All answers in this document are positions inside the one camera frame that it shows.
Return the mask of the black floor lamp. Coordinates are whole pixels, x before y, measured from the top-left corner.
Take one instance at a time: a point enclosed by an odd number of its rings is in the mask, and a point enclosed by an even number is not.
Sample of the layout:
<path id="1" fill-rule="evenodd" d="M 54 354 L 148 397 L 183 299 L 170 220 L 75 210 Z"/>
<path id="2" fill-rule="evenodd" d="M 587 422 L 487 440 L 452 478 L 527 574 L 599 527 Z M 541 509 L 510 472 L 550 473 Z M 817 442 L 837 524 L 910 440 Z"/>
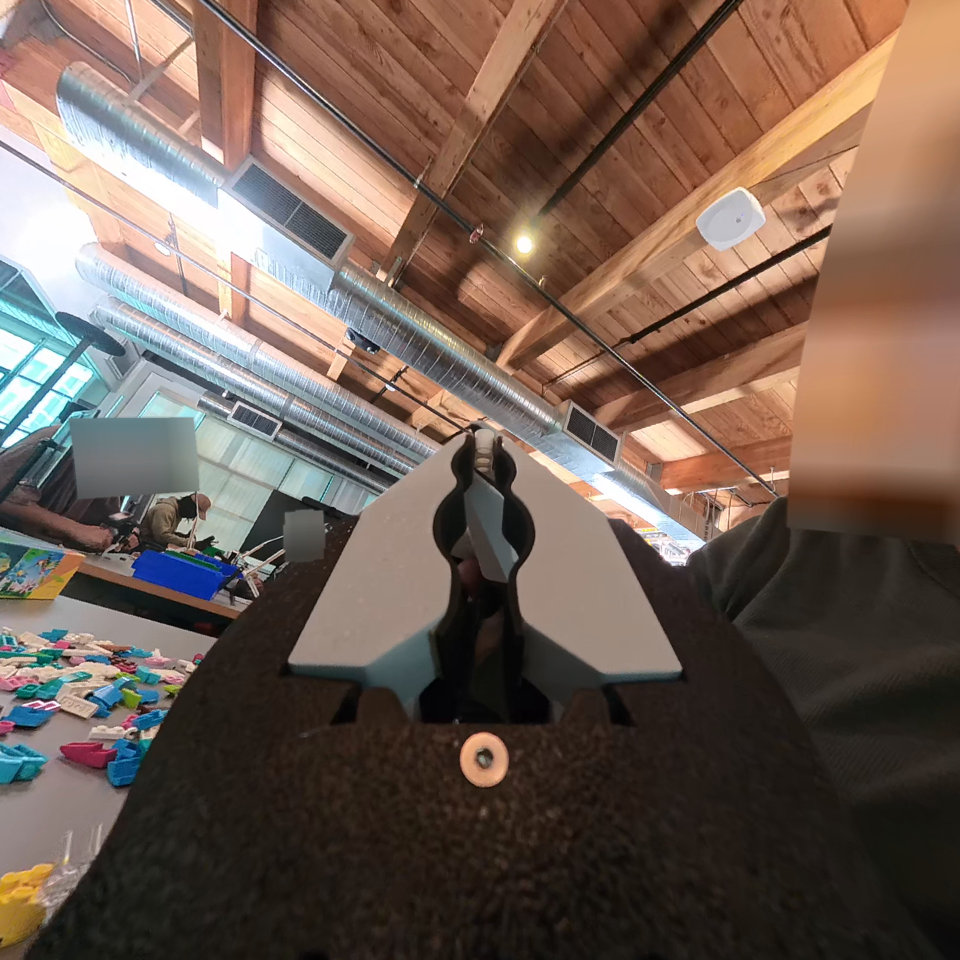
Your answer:
<path id="1" fill-rule="evenodd" d="M 30 400 L 27 401 L 19 412 L 7 423 L 2 431 L 3 445 L 9 437 L 18 431 L 19 427 L 22 426 L 26 420 L 30 419 L 31 414 L 33 414 L 34 410 L 46 397 L 54 392 L 57 384 L 69 373 L 69 370 L 81 360 L 87 350 L 93 349 L 96 352 L 113 357 L 122 356 L 125 353 L 125 348 L 120 342 L 117 342 L 108 333 L 87 320 L 63 311 L 55 314 L 55 320 L 64 331 L 76 338 L 77 343 L 66 354 L 61 363 L 51 371 L 50 375 L 38 385 L 37 391 Z M 37 464 L 49 459 L 51 455 L 60 449 L 60 445 L 55 439 L 60 429 L 61 427 L 54 426 L 54 433 L 52 435 L 41 438 L 30 450 L 29 456 L 21 458 L 14 472 L 2 484 L 2 502 L 10 497 L 18 485 L 31 474 Z"/>

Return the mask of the blue plastic bin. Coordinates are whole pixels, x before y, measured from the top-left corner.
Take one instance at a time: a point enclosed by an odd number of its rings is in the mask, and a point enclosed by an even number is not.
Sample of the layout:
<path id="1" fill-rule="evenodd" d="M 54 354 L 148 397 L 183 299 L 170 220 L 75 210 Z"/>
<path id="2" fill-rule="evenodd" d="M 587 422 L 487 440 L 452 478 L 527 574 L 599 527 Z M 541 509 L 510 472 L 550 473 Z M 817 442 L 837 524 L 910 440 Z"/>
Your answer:
<path id="1" fill-rule="evenodd" d="M 238 576 L 239 569 L 205 555 L 146 550 L 133 561 L 131 573 L 140 581 L 210 601 Z"/>

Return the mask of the white ceiling access point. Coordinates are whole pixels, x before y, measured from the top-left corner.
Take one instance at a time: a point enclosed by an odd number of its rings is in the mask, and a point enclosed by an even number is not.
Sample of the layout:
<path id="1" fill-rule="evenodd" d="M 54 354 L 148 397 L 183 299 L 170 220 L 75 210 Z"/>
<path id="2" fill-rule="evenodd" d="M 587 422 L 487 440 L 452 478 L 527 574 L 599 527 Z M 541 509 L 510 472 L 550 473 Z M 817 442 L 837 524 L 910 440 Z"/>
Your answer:
<path id="1" fill-rule="evenodd" d="M 723 253 L 754 235 L 765 223 L 766 215 L 757 197 L 738 186 L 703 210 L 695 225 L 704 242 Z"/>

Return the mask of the toy brick set box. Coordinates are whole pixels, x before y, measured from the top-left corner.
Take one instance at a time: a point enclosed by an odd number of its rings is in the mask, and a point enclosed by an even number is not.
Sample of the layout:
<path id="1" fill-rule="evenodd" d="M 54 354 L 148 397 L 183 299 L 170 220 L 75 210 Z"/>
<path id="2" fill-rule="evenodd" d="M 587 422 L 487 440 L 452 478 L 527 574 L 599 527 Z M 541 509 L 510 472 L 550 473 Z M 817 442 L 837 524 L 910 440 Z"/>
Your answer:
<path id="1" fill-rule="evenodd" d="M 83 565 L 82 553 L 48 545 L 1 542 L 1 598 L 47 601 L 61 595 Z"/>

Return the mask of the wide silver air duct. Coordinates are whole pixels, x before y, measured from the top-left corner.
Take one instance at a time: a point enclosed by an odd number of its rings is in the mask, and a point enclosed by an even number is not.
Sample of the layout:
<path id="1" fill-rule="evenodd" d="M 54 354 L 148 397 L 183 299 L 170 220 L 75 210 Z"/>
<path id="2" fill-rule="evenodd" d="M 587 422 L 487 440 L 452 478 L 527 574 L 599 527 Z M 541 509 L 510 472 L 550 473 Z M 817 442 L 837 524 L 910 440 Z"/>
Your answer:
<path id="1" fill-rule="evenodd" d="M 571 401 L 551 405 L 348 258 L 354 235 L 252 157 L 232 172 L 83 62 L 55 88 L 69 141 L 144 196 L 536 448 L 620 506 L 696 549 L 708 524 L 630 465 L 622 438 Z"/>

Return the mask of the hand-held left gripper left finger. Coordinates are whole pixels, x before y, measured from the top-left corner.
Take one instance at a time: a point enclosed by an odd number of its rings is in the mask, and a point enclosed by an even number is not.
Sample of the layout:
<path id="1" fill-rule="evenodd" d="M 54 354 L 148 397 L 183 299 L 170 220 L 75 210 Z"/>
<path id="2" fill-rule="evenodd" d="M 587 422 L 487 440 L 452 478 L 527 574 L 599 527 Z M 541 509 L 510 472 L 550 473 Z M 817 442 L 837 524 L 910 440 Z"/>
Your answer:
<path id="1" fill-rule="evenodd" d="M 453 547 L 467 531 L 475 441 L 450 441 L 360 514 L 289 654 L 296 677 L 387 690 L 425 722 L 460 722 L 477 598 Z"/>

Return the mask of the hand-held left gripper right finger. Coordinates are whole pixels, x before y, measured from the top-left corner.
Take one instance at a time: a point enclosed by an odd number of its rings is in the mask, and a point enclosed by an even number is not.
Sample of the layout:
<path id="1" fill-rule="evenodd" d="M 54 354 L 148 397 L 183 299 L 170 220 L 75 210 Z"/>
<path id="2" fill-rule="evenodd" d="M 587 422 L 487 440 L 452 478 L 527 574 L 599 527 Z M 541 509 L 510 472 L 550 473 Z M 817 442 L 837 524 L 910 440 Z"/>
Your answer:
<path id="1" fill-rule="evenodd" d="M 506 591 L 510 722 L 548 722 L 578 690 L 682 677 L 606 517 L 500 435 L 492 437 L 492 580 Z"/>

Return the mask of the long silver air duct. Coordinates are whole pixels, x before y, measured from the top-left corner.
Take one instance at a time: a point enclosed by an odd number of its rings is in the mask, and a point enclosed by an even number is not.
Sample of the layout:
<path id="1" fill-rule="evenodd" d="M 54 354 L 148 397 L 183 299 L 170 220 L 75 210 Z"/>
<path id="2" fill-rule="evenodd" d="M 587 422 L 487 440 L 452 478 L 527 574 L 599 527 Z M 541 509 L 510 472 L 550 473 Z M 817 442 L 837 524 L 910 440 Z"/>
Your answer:
<path id="1" fill-rule="evenodd" d="M 101 290 L 105 298 L 113 297 L 138 309 L 172 329 L 214 347 L 222 355 L 228 355 L 229 349 L 234 349 L 234 357 L 250 371 L 264 371 L 285 362 L 291 366 L 297 365 L 303 376 L 307 371 L 312 371 L 323 377 L 327 386 L 335 384 L 341 387 L 254 334 L 219 318 L 217 314 L 198 305 L 189 297 L 163 285 L 98 243 L 86 244 L 80 248 L 76 257 L 76 270 L 82 280 Z M 379 410 L 371 403 L 366 403 Z"/>
<path id="2" fill-rule="evenodd" d="M 285 362 L 249 370 L 234 357 L 233 348 L 223 355 L 112 296 L 96 303 L 90 319 L 283 424 L 350 452 L 387 474 L 408 474 L 440 448 L 438 442 L 348 390 L 328 386 L 312 370 L 302 375 L 298 365 Z"/>

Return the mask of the pile of colourful toy bricks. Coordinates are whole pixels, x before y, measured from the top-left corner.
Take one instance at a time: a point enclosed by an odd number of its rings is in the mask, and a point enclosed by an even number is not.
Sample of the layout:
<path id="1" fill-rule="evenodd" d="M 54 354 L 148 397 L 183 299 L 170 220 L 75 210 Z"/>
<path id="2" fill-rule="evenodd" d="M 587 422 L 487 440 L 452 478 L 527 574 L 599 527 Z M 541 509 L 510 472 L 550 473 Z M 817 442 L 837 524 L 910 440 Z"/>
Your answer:
<path id="1" fill-rule="evenodd" d="M 174 659 L 90 632 L 2 628 L 2 738 L 36 731 L 58 716 L 94 722 L 85 740 L 58 750 L 68 762 L 101 771 L 127 798 L 162 716 L 208 653 Z M 2 786 L 33 781 L 48 762 L 26 743 L 2 742 Z M 108 835 L 99 826 L 76 860 L 68 833 L 57 862 L 2 873 L 2 958 L 22 954 L 76 889 Z"/>

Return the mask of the light wooden desk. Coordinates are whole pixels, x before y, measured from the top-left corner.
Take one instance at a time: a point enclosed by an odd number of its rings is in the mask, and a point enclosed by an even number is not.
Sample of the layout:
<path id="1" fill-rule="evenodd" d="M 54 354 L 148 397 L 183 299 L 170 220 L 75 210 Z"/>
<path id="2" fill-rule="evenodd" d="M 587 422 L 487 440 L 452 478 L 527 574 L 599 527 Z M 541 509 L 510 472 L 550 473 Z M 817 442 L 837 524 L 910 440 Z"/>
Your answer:
<path id="1" fill-rule="evenodd" d="M 127 592 L 134 592 L 139 596 L 150 596 L 153 599 L 162 599 L 180 607 L 202 612 L 210 617 L 233 620 L 240 617 L 251 605 L 251 603 L 244 600 L 232 603 L 229 596 L 226 597 L 226 600 L 218 595 L 213 599 L 203 599 L 167 586 L 143 581 L 133 575 L 132 568 L 128 565 L 110 564 L 106 562 L 105 558 L 101 557 L 85 558 L 74 574 L 72 581 L 81 576 L 101 583 L 111 584 Z"/>

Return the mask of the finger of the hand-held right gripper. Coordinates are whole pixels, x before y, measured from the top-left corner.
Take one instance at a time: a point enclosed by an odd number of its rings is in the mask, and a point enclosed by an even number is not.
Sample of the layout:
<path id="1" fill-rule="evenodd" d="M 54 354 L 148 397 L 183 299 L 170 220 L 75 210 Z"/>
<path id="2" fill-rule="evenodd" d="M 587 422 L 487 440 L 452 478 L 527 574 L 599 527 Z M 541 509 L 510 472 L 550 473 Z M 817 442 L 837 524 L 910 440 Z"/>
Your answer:
<path id="1" fill-rule="evenodd" d="M 518 553 L 503 533 L 505 501 L 485 477 L 474 476 L 463 497 L 463 559 L 477 561 L 489 582 L 507 584 Z"/>

